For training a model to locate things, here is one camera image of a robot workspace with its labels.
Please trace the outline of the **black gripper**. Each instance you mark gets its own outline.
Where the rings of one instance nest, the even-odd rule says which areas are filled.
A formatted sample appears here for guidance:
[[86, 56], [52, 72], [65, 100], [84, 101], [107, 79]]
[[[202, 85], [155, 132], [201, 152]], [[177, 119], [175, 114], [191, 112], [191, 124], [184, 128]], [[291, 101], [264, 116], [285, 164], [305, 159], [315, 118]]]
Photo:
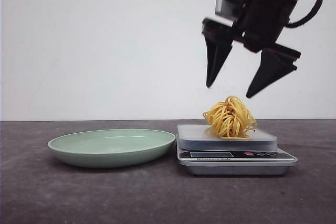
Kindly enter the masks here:
[[247, 90], [251, 98], [265, 87], [297, 70], [293, 64], [297, 52], [276, 44], [283, 28], [296, 28], [314, 16], [310, 11], [296, 22], [290, 15], [298, 0], [253, 0], [245, 15], [232, 26], [206, 18], [202, 21], [202, 33], [207, 48], [206, 86], [211, 87], [226, 61], [233, 41], [238, 41], [252, 52], [261, 52], [260, 66]]

